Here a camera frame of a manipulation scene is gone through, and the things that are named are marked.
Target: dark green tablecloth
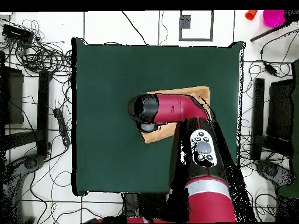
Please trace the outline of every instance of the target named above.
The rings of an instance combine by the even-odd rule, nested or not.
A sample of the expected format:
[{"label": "dark green tablecloth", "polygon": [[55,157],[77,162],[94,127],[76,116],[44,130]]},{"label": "dark green tablecloth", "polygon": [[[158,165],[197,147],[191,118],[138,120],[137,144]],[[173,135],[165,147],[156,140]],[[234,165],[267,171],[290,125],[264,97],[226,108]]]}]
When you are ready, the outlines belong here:
[{"label": "dark green tablecloth", "polygon": [[172,137],[144,143],[127,111],[137,93],[210,87],[211,108],[236,161],[242,46],[86,45],[77,39],[78,191],[169,191]]}]

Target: power adapter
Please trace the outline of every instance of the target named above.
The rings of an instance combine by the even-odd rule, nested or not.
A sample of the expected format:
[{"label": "power adapter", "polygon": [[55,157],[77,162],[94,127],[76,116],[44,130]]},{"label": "power adapter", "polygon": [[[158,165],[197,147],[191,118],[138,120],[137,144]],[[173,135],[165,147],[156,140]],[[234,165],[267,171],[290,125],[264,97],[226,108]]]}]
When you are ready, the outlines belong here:
[{"label": "power adapter", "polygon": [[30,31],[7,24],[3,25],[2,35],[9,40],[19,41],[23,44],[31,44],[34,36]]},{"label": "power adapter", "polygon": [[268,73],[270,73],[271,75],[273,76],[277,76],[277,71],[275,70],[275,68],[270,65],[270,64],[267,64],[266,62],[263,62],[264,66],[265,66],[265,70],[268,71]]}]

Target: control buttons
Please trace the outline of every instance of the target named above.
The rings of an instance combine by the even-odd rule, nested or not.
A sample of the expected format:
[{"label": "control buttons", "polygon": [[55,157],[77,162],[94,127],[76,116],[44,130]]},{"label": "control buttons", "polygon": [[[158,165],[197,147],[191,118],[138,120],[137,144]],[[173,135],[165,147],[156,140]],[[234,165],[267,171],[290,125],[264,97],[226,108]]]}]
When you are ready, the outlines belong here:
[{"label": "control buttons", "polygon": [[213,157],[211,155],[206,156],[207,160],[213,160]]},{"label": "control buttons", "polygon": [[196,151],[201,154],[209,154],[212,151],[211,145],[208,142],[198,142]]},{"label": "control buttons", "polygon": [[197,157],[197,160],[203,160],[203,159],[204,159],[204,156],[202,154],[199,154]]}]

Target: tan cloth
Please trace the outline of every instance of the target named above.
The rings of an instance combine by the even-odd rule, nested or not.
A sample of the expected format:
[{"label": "tan cloth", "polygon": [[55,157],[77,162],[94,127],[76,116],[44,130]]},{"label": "tan cloth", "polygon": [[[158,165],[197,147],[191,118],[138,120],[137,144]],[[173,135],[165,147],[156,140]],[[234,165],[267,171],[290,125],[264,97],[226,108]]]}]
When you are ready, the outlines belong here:
[{"label": "tan cloth", "polygon": [[[204,108],[208,111],[210,115],[210,109],[207,107],[205,102],[201,99],[203,98],[207,102],[207,104],[210,105],[210,90],[208,87],[199,86],[199,87],[189,87],[184,89],[161,90],[161,91],[154,91],[148,93],[191,95],[204,106]],[[149,144],[151,142],[156,142],[158,140],[171,137],[175,133],[175,127],[176,127],[176,123],[169,123],[160,126],[157,131],[153,131],[151,133],[142,132],[144,141],[146,144]]]}]

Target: black frame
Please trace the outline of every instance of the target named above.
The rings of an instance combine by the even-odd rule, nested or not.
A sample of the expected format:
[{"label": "black frame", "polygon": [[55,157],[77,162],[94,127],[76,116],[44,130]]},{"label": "black frame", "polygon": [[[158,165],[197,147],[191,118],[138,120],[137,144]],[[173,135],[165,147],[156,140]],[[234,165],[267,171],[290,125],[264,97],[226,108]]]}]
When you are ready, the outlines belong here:
[{"label": "black frame", "polygon": [[268,31],[265,31],[264,33],[262,33],[260,35],[255,36],[254,38],[250,39],[250,42],[254,42],[255,40],[258,40],[258,39],[260,39],[260,38],[262,38],[262,37],[264,37],[264,36],[266,36],[266,35],[268,35],[270,33],[278,31],[278,30],[280,30],[280,29],[282,29],[282,28],[284,28],[284,27],[286,27],[288,25],[289,25],[289,23],[285,22],[284,24],[282,24],[282,25],[280,25],[278,27],[274,27],[274,28],[272,28],[272,29],[270,29]]},{"label": "black frame", "polygon": [[183,15],[183,11],[180,10],[180,20],[179,20],[179,41],[213,41],[213,34],[214,34],[214,11],[211,11],[211,29],[210,29],[210,38],[182,38],[182,29],[189,29],[191,16],[190,15]]}]

